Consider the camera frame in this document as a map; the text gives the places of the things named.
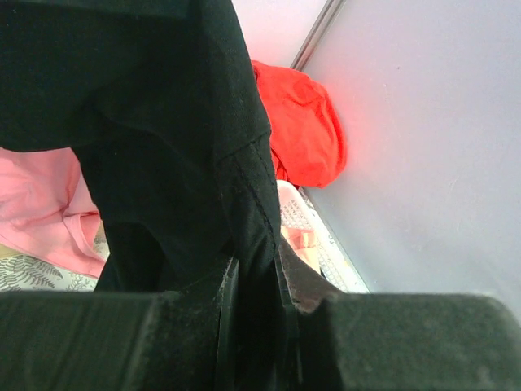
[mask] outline pink cloth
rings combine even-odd
[[[84,275],[99,277],[94,251],[101,219],[71,149],[0,148],[0,243]]]
[[[311,230],[299,228],[281,227],[282,236],[287,240],[300,260],[308,264],[320,274],[320,262],[318,261],[317,234]]]

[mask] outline laundry basket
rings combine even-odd
[[[277,181],[282,225],[317,234],[318,261],[326,279],[343,292],[368,292],[360,275],[346,259],[326,225],[313,216],[300,193],[289,182]]]

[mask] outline black fabric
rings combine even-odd
[[[345,295],[300,316],[303,390],[521,389],[521,330],[488,297]]]
[[[237,354],[237,300],[239,296],[239,263],[232,259],[222,282],[221,317],[217,341],[215,391],[235,389]]]
[[[342,293],[295,254],[289,243],[282,239],[280,260],[291,300],[302,313],[313,312],[327,297]]]
[[[161,294],[0,294],[0,389],[213,389],[228,265]]]
[[[4,1],[0,29],[0,146],[73,148],[112,252],[97,290],[187,283],[229,248],[254,291],[280,212],[230,0]]]

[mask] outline red cloth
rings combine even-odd
[[[345,167],[347,143],[326,90],[294,69],[252,64],[271,123],[277,179],[296,186],[327,186]]]

